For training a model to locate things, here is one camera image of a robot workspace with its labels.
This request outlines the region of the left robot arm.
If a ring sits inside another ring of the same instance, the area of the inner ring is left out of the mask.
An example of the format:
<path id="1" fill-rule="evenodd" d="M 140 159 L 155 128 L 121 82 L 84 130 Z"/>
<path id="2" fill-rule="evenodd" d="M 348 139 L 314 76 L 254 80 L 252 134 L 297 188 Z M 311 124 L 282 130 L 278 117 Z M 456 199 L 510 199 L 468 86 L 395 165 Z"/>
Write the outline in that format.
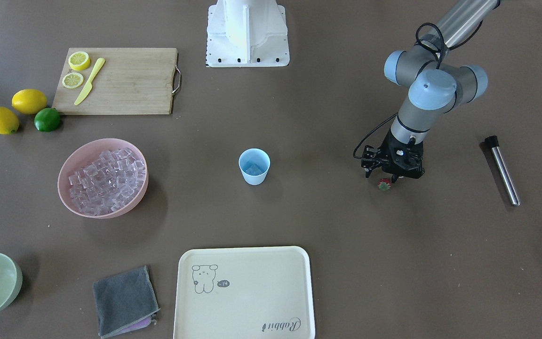
<path id="1" fill-rule="evenodd" d="M 437 22 L 426 22 L 415 33 L 407 51 L 394 51 L 383 73 L 408 95 L 389 118 L 391 127 L 382 144 L 364 146 L 360 160 L 366 178 L 375 169 L 399 178 L 424 175 L 424 140 L 439 117 L 458 106 L 473 102 L 487 89 L 486 71 L 477 65 L 450 66 L 445 58 L 467 43 L 482 26 L 484 18 L 499 7 L 499 0 L 460 0 Z"/>

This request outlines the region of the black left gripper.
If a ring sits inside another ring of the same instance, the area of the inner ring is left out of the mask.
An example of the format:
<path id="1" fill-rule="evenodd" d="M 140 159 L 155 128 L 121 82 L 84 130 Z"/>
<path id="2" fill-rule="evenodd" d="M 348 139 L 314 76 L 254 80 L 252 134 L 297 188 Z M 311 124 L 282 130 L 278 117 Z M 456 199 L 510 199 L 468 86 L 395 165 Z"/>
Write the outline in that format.
<path id="1" fill-rule="evenodd" d="M 424 175 L 423 139 L 425 133 L 405 133 L 409 139 L 400 141 L 391 131 L 387 132 L 379 148 L 365 146 L 361 167 L 365 178 L 370 178 L 372 171 L 381 168 L 391 174 L 391 182 L 396 183 L 400 177 L 418 179 Z"/>

